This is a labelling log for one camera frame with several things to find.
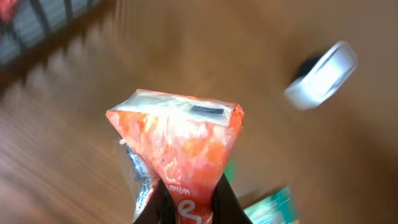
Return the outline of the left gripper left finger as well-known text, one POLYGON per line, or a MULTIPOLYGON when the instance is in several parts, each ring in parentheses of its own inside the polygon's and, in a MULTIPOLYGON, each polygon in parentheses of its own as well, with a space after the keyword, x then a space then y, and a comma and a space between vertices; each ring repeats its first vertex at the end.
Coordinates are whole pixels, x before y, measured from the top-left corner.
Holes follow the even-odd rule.
POLYGON ((175 205, 162 180, 133 224, 176 224, 175 205))

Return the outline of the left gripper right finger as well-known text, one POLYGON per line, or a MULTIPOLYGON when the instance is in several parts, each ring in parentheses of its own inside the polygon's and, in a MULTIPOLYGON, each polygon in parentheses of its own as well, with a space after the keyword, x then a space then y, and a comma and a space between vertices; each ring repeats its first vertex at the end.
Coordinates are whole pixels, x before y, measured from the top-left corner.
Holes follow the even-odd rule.
POLYGON ((223 174, 212 198, 212 224, 252 224, 223 174))

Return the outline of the teal wet wipes pack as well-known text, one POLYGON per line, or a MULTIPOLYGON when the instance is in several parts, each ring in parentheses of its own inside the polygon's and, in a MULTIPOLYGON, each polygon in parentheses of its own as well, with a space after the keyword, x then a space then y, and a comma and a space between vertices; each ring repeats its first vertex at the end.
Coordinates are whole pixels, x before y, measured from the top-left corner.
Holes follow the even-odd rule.
POLYGON ((289 187, 263 195, 244 209, 253 224, 299 224, 289 187))

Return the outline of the green lid jar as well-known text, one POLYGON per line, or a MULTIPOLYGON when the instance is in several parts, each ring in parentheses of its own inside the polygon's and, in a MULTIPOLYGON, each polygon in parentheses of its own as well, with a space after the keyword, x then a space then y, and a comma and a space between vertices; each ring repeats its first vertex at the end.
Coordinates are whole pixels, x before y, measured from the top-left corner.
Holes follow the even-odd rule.
POLYGON ((226 165, 226 168, 224 170, 224 175, 226 176, 226 178, 230 184, 233 183, 233 180, 236 175, 236 164, 235 164, 233 158, 229 159, 229 161, 226 165))

